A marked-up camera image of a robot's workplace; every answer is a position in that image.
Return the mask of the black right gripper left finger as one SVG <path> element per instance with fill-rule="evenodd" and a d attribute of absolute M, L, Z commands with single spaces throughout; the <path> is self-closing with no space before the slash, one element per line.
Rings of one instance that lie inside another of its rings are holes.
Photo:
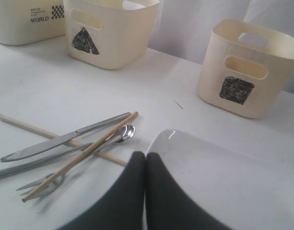
<path fill-rule="evenodd" d="M 131 158 L 110 189 L 61 230 L 141 230 L 145 189 L 145 154 Z"/>

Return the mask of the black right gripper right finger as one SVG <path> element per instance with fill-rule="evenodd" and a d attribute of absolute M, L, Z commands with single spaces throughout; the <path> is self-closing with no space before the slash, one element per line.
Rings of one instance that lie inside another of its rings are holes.
<path fill-rule="evenodd" d="M 229 230 L 174 180 L 160 155 L 146 157 L 145 209 L 149 230 Z"/>

